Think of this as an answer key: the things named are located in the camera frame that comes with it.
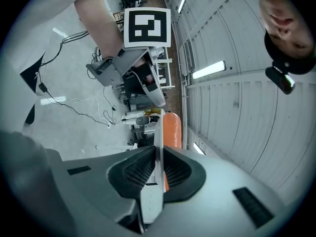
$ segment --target forearm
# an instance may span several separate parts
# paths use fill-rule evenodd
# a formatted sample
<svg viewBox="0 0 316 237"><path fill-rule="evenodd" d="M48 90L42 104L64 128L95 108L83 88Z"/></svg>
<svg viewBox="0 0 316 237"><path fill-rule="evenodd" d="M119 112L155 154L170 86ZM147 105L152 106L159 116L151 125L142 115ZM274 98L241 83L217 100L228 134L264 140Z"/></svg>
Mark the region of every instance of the forearm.
<svg viewBox="0 0 316 237"><path fill-rule="evenodd" d="M104 0L77 0L75 7L102 56L114 57L123 44L123 36Z"/></svg>

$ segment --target black slot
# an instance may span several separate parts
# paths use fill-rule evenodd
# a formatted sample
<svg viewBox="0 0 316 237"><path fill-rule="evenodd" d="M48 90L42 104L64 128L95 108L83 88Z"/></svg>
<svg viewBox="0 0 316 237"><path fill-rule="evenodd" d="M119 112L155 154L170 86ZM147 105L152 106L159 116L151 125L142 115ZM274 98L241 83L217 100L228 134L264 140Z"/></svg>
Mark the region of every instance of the black slot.
<svg viewBox="0 0 316 237"><path fill-rule="evenodd" d="M233 191L234 195L247 212L257 228L273 219L273 214L247 188Z"/></svg>
<svg viewBox="0 0 316 237"><path fill-rule="evenodd" d="M72 176L72 175L79 174L81 172L89 171L90 169L91 168L89 166L82 166L78 168L71 168L71 169L68 169L67 171Z"/></svg>

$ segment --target fluorescent light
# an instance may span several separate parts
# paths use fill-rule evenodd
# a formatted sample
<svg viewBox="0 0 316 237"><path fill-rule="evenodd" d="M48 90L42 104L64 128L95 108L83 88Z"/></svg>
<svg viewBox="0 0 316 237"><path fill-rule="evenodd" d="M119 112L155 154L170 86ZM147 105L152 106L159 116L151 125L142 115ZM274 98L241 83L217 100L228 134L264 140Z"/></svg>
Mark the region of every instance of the fluorescent light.
<svg viewBox="0 0 316 237"><path fill-rule="evenodd" d="M197 152L201 155L204 155L205 153L202 151L201 148L199 148L199 146L194 142L193 143L194 148L197 150Z"/></svg>
<svg viewBox="0 0 316 237"><path fill-rule="evenodd" d="M180 6L179 6L179 9L178 9L178 12L179 12L179 13L181 12L185 1L186 1L186 0L182 0L182 1L181 1Z"/></svg>
<svg viewBox="0 0 316 237"><path fill-rule="evenodd" d="M226 70L225 61L219 61L204 69L194 72L193 79L204 77L204 76L207 76L216 72L224 71L224 70Z"/></svg>

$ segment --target eye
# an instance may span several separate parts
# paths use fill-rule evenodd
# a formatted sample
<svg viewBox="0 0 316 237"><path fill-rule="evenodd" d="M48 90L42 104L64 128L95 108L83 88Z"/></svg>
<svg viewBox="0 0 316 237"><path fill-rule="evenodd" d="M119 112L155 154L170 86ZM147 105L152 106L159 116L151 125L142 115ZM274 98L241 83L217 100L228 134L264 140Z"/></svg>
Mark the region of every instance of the eye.
<svg viewBox="0 0 316 237"><path fill-rule="evenodd" d="M300 44L298 44L298 43L294 43L294 46L295 46L296 48L298 48L298 49L304 49L304 48L305 48L304 45L300 45Z"/></svg>
<svg viewBox="0 0 316 237"><path fill-rule="evenodd" d="M273 38L273 39L275 39L275 40L279 40L279 39L280 39L280 37L277 36L277 35L270 34L270 36L271 36L271 38Z"/></svg>

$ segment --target white shirt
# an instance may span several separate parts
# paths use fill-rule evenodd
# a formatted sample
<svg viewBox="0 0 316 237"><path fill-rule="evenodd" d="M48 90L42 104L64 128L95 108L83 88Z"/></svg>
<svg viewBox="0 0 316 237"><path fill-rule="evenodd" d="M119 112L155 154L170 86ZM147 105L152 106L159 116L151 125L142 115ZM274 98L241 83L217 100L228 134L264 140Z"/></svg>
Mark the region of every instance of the white shirt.
<svg viewBox="0 0 316 237"><path fill-rule="evenodd" d="M31 0L23 9L0 53L17 73L26 70L44 55L54 27L54 18L74 1Z"/></svg>

